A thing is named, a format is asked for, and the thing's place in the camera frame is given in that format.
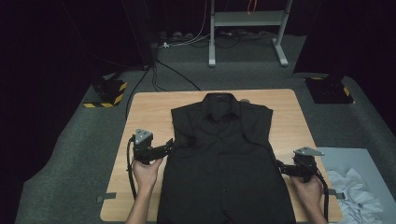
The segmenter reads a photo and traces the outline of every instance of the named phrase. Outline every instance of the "pile of white fabric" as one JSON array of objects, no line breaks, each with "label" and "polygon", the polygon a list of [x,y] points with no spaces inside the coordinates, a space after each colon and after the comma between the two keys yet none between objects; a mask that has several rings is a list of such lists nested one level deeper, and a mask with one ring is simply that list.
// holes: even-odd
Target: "pile of white fabric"
[{"label": "pile of white fabric", "polygon": [[352,168],[345,175],[335,171],[327,172],[332,188],[344,192],[346,198],[338,200],[344,214],[340,223],[382,223],[377,214],[383,212],[380,201],[367,191],[361,176]]}]

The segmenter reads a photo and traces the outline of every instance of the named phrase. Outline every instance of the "yellow and black hazard tape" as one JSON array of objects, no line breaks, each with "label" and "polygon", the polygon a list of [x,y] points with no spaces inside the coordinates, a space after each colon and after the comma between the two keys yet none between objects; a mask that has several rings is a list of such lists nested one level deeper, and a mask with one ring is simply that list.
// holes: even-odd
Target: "yellow and black hazard tape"
[{"label": "yellow and black hazard tape", "polygon": [[120,86],[119,92],[116,95],[116,97],[112,103],[110,103],[110,102],[85,102],[85,103],[83,103],[83,105],[86,108],[97,108],[97,107],[109,108],[109,107],[113,107],[115,105],[119,105],[121,102],[122,96],[124,94],[126,85],[127,85],[127,82],[122,83],[122,85]]}]

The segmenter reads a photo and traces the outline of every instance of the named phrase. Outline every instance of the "wooden tabletop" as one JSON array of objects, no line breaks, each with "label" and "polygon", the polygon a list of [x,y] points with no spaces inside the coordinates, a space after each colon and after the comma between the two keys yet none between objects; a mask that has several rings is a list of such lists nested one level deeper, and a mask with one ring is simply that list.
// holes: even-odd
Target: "wooden tabletop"
[{"label": "wooden tabletop", "polygon": [[[274,110],[269,141],[276,158],[285,164],[293,164],[293,150],[301,147],[316,148],[311,132],[309,132],[303,112],[292,90],[248,90],[248,91],[169,91],[137,93],[132,101],[125,130],[120,141],[120,148],[114,164],[107,193],[116,193],[115,199],[104,200],[101,219],[104,221],[125,221],[134,204],[128,174],[126,172],[126,148],[128,140],[137,128],[153,132],[153,147],[164,145],[174,138],[171,109],[183,105],[201,102],[209,92],[229,92],[236,100],[248,99],[255,105],[266,105]],[[316,158],[318,168],[331,187],[320,158]],[[160,167],[158,180],[154,187],[148,211],[148,221],[157,218],[158,205],[163,182],[163,169],[166,158]],[[284,176],[288,186],[296,220],[307,221],[293,184]],[[342,220],[342,212],[334,196],[330,196],[329,221]]]}]

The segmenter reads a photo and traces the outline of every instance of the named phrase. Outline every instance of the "metal stand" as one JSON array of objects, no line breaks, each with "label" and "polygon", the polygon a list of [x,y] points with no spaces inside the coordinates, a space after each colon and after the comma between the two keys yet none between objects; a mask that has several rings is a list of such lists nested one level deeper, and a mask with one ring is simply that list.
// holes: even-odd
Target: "metal stand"
[{"label": "metal stand", "polygon": [[282,66],[288,66],[288,60],[280,43],[288,22],[292,0],[288,0],[285,10],[280,11],[255,11],[247,12],[215,12],[215,0],[211,2],[210,11],[210,43],[209,43],[209,67],[216,66],[215,53],[215,27],[218,26],[273,26],[278,25],[277,38],[273,39],[276,54]]}]

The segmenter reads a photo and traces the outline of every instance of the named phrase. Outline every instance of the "gray carpet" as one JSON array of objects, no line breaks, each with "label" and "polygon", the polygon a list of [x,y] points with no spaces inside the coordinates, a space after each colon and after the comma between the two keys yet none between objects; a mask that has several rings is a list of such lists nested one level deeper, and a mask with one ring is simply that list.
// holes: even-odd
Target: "gray carpet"
[{"label": "gray carpet", "polygon": [[[218,39],[227,47],[235,40]],[[208,68],[208,47],[159,49],[158,59],[175,68],[201,90],[292,89],[300,102],[317,147],[367,148],[393,197],[396,196],[396,138],[359,85],[343,83],[355,104],[315,105],[303,77],[292,75],[304,37],[286,35],[282,46],[290,66],[279,66],[270,39],[241,41],[217,48],[217,66]],[[205,42],[196,43],[203,46]],[[168,91],[195,91],[184,78],[157,63],[157,84]],[[16,223],[104,223],[97,197],[106,193],[125,125],[127,98],[144,72],[131,69],[120,79],[128,82],[119,106],[80,106],[58,139],[47,166],[23,188]],[[155,91],[152,70],[135,92]],[[82,101],[97,97],[88,90]]]}]

